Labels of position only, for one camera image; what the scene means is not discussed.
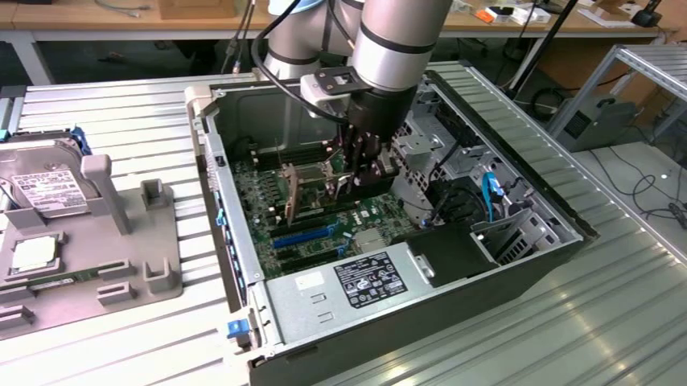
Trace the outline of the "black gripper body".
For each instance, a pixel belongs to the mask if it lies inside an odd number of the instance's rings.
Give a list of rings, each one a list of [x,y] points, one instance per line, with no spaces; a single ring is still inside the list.
[[[355,80],[347,109],[346,139],[370,134],[379,141],[390,141],[405,123],[418,86],[389,91]]]

